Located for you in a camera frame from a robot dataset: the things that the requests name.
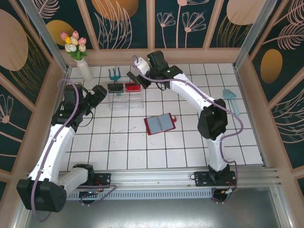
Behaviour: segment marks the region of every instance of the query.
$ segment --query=white tulip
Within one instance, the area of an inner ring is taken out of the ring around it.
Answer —
[[[76,51],[77,50],[77,47],[74,45],[74,44],[69,44],[68,45],[68,49],[72,52]]]
[[[79,45],[79,51],[85,52],[86,51],[86,46],[84,44]]]
[[[69,44],[65,45],[66,52],[71,52],[70,49],[68,49],[68,46],[69,46]]]

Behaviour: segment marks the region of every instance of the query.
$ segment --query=vase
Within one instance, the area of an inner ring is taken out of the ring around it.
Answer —
[[[93,81],[93,76],[90,72],[90,68],[86,62],[86,60],[83,58],[81,60],[75,60],[77,62],[77,68],[81,74],[81,76],[83,77],[83,79],[86,82],[92,82]]]

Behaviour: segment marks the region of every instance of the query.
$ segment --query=teal trowel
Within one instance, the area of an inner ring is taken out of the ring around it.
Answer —
[[[237,97],[231,90],[229,89],[224,89],[223,90],[223,95],[224,95],[224,98],[225,99],[228,99],[231,101],[232,103],[232,108],[233,108],[233,111],[234,113],[239,116],[240,113],[239,113],[239,110],[238,110],[238,107],[237,107],[237,104],[235,103],[234,99]]]

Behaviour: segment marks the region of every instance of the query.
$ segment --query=flower bouquet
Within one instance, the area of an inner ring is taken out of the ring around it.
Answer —
[[[86,38],[81,37],[79,39],[79,33],[74,31],[72,36],[69,37],[67,33],[61,32],[60,36],[63,41],[66,42],[65,50],[72,58],[77,62],[77,67],[83,77],[87,82],[92,82],[93,77],[91,75],[89,66],[84,59],[87,56],[86,52]]]

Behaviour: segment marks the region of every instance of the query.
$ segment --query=purple cable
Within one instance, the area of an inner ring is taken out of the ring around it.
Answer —
[[[135,65],[135,61],[138,63],[138,57],[134,55],[132,59],[133,59],[133,67],[134,67],[135,69],[138,69],[138,67]],[[176,78],[174,78],[174,79],[155,80],[155,79],[151,79],[151,78],[149,78],[149,77],[143,75],[143,74],[141,73],[140,70],[139,70],[139,72],[140,72],[140,75],[141,75],[144,79],[146,79],[146,80],[148,80],[148,81],[151,81],[151,82],[161,83],[161,82],[177,81],[177,82],[185,83],[185,84],[189,85],[192,89],[194,89],[198,94],[200,94],[201,97],[202,97],[203,99],[205,99],[205,100],[208,101],[209,103],[213,104],[214,106],[216,106],[216,107],[218,107],[218,108],[224,110],[225,112],[231,114],[234,118],[236,118],[236,119],[239,121],[239,123],[240,123],[240,125],[241,125],[240,130],[239,130],[238,132],[236,132],[236,133],[232,133],[232,134],[228,134],[228,135],[223,135],[223,136],[221,137],[220,141],[219,141],[219,151],[220,151],[220,155],[221,155],[223,161],[226,162],[226,163],[229,163],[229,164],[234,163],[234,165],[235,165],[235,167],[236,167],[236,184],[235,184],[235,187],[237,187],[237,186],[238,186],[238,182],[237,182],[237,181],[238,181],[238,175],[237,175],[237,174],[238,174],[238,167],[237,167],[237,162],[236,162],[235,160],[233,160],[233,161],[227,161],[227,160],[225,159],[224,153],[223,153],[223,139],[226,139],[226,138],[231,137],[231,136],[238,135],[238,134],[240,134],[240,133],[243,131],[244,125],[243,125],[243,122],[241,121],[241,119],[240,119],[238,116],[236,116],[232,111],[230,111],[230,110],[228,110],[228,109],[226,109],[226,108],[220,106],[219,104],[217,104],[217,103],[215,103],[215,102],[209,100],[209,99],[208,99],[208,98],[207,98],[207,97],[206,97],[198,88],[196,88],[194,85],[192,85],[192,83],[187,83],[185,80],[176,79]],[[216,202],[217,199],[213,197],[214,191],[215,191],[215,189],[212,191],[212,200],[213,200],[214,202]]]
[[[41,163],[41,166],[40,166],[40,169],[38,171],[38,174],[37,174],[37,177],[34,181],[34,185],[33,185],[33,188],[32,188],[32,193],[31,193],[31,196],[30,196],[30,202],[31,202],[31,207],[32,207],[32,211],[33,211],[33,214],[35,216],[35,218],[39,221],[39,222],[45,222],[46,220],[48,220],[49,216],[51,215],[51,212],[48,213],[48,215],[45,217],[45,218],[39,218],[38,214],[37,214],[37,211],[36,211],[36,207],[35,207],[35,192],[36,192],[36,187],[37,187],[37,183],[38,183],[38,180],[42,174],[42,170],[44,168],[44,164],[46,163],[46,160],[48,158],[48,154],[52,148],[52,145],[54,144],[54,141],[55,139],[57,138],[57,136],[59,135],[59,133],[62,131],[62,129],[64,129],[66,127],[66,125],[71,121],[71,119],[73,118],[73,116],[75,115],[76,111],[77,111],[77,108],[78,108],[78,104],[79,104],[79,94],[78,94],[78,90],[75,86],[75,84],[69,80],[69,79],[60,79],[57,83],[57,86],[58,88],[60,88],[60,85],[61,85],[61,82],[62,81],[66,81],[66,82],[69,82],[71,83],[71,85],[73,86],[73,88],[75,89],[76,91],[76,105],[75,105],[75,108],[71,114],[71,116],[65,121],[65,123],[59,128],[59,130],[55,133],[53,139],[51,140],[48,148],[47,148],[47,151],[46,151],[46,154],[44,155],[43,157],[43,160],[42,160],[42,163]]]
[[[111,188],[113,187],[113,189],[111,189],[111,191],[109,191],[107,194],[105,194],[101,199],[99,200],[96,200],[94,201],[93,203],[90,203],[88,204],[87,206],[90,207],[90,206],[94,206],[98,203],[100,203],[101,201],[104,200],[104,198],[106,198],[108,195],[110,195],[115,189],[116,189],[116,185],[100,185],[100,186],[91,186],[91,185],[81,185],[79,187],[77,187],[78,189],[108,189],[108,188]],[[85,194],[83,195],[81,198],[80,198],[80,202],[82,203],[82,206],[84,205],[84,202],[82,201],[82,199],[86,196],[90,196],[90,195],[95,195],[96,193],[88,193],[88,194]]]

